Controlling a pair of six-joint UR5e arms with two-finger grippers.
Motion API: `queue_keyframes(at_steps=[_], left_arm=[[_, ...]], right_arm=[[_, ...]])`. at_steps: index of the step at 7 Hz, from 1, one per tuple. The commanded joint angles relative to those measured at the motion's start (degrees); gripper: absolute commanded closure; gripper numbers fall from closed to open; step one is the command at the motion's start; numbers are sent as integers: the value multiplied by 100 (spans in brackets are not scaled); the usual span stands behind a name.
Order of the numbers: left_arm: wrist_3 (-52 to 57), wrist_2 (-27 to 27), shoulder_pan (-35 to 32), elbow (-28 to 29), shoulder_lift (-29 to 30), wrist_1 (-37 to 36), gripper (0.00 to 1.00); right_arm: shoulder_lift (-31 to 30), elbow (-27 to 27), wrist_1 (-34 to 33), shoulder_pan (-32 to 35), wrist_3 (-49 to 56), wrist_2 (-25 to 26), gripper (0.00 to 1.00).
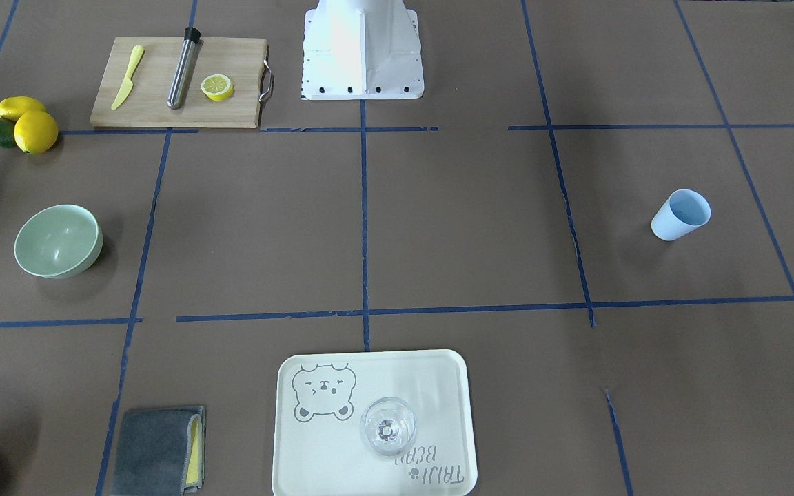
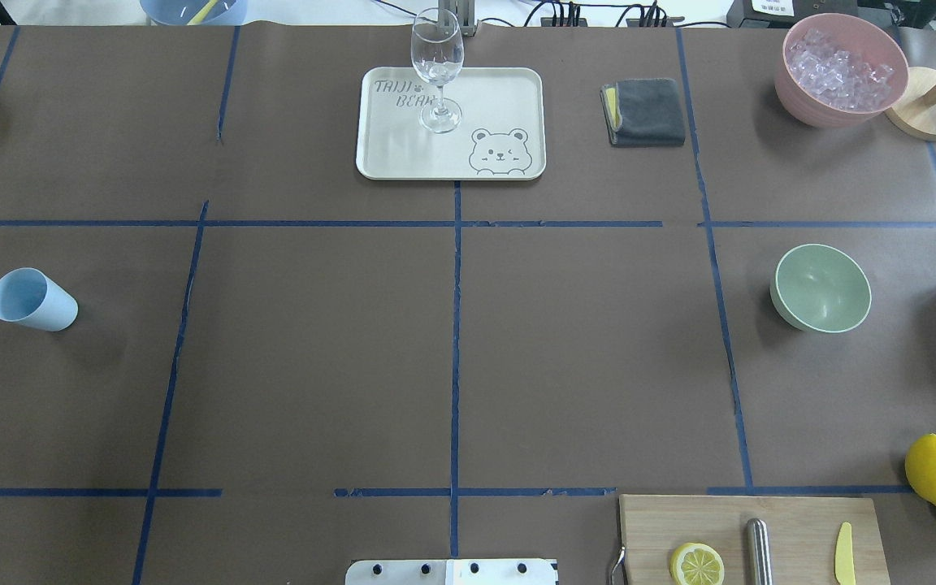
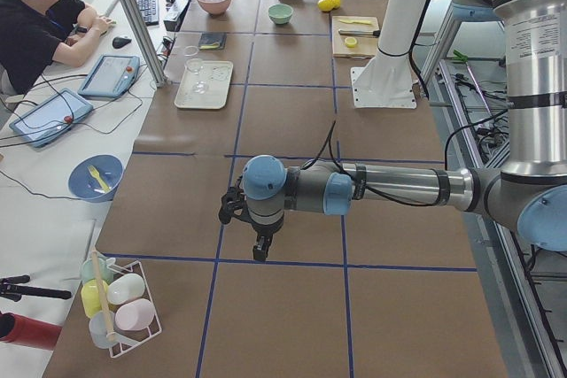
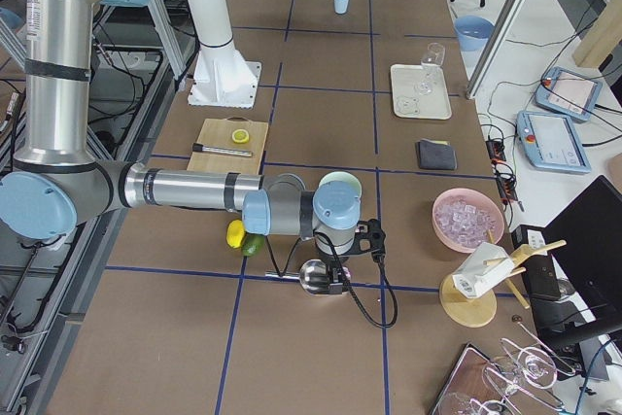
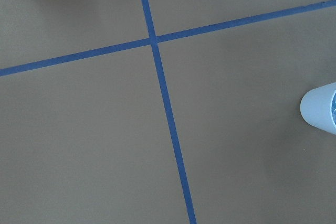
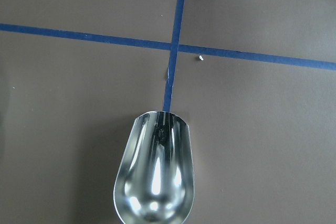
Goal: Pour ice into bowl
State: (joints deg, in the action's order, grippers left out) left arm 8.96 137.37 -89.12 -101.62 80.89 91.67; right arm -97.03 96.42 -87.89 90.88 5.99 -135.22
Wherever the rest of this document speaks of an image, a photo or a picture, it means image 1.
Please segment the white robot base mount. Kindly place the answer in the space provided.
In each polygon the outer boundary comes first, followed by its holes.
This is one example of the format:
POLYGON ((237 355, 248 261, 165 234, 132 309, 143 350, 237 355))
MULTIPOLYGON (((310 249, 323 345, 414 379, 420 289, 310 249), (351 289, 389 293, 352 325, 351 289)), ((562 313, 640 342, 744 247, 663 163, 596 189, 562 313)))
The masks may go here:
POLYGON ((403 1, 319 1, 303 27, 303 100, 423 97, 418 17, 403 1))

